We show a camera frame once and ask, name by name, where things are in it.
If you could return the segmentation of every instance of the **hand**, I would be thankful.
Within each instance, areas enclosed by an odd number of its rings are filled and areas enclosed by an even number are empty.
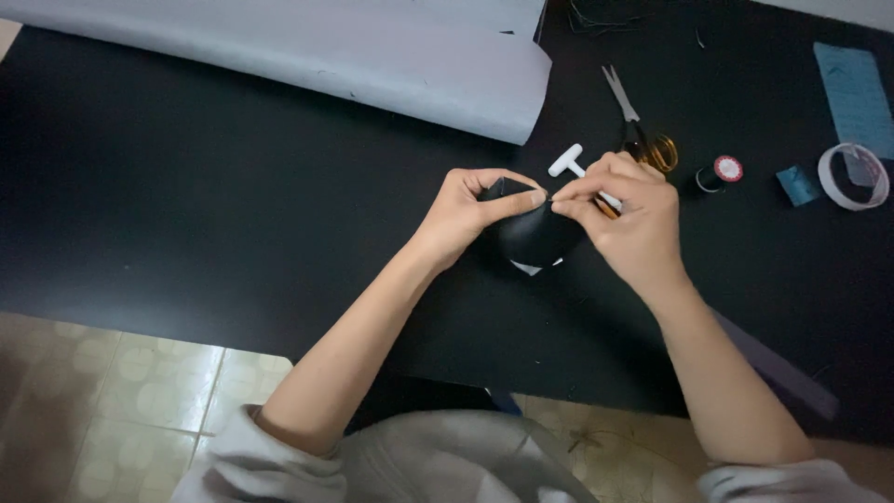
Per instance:
[[[503,176],[536,189],[487,202],[476,200],[481,191]],[[456,262],[485,227],[545,201],[546,191],[537,182],[506,169],[452,169],[408,246],[431,259],[441,272]]]
[[[599,191],[618,198],[611,220],[594,204]],[[688,282],[679,254],[677,191],[657,169],[628,153],[607,153],[586,176],[552,196],[552,210],[574,218],[612,269],[649,304]]]

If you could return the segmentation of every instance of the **gray sleeve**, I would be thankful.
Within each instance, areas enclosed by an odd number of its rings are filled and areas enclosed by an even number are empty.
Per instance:
[[[793,465],[723,466],[698,481],[709,503],[887,503],[827,459]]]
[[[243,405],[208,444],[207,459],[183,476],[172,503],[343,503],[347,482],[337,451],[326,459],[289,447],[255,424]]]

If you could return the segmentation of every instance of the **red spool cap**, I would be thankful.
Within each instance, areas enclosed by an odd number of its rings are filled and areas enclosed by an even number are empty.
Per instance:
[[[714,160],[714,173],[724,182],[738,182],[744,171],[736,158],[720,156]]]

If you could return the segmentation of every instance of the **scissors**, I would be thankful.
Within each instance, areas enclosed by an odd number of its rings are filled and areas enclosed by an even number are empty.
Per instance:
[[[614,92],[615,98],[618,100],[621,110],[624,112],[624,125],[621,132],[621,149],[626,150],[637,162],[645,162],[657,167],[663,172],[671,171],[677,167],[677,146],[673,144],[673,140],[664,134],[656,134],[655,141],[649,141],[645,136],[643,128],[639,125],[639,115],[637,111],[630,105],[627,93],[624,87],[620,85],[618,74],[614,71],[614,66],[609,65],[611,73],[603,66],[605,78]],[[630,139],[630,127],[636,133],[636,138]]]

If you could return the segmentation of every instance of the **white t-handle tool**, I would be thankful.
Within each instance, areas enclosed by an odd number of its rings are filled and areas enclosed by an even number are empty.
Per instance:
[[[552,163],[552,166],[550,166],[549,169],[550,176],[559,176],[561,175],[561,172],[565,171],[566,169],[570,169],[572,172],[574,172],[575,175],[578,176],[578,178],[583,178],[584,175],[586,175],[586,171],[584,171],[583,168],[581,168],[575,160],[583,151],[584,148],[580,146],[580,143],[571,145],[570,149],[565,150],[565,153],[559,156],[559,158],[556,159],[556,162]],[[611,204],[612,208],[618,210],[618,213],[621,213],[621,203],[619,200],[602,191],[599,191],[599,195],[603,196],[605,202]]]

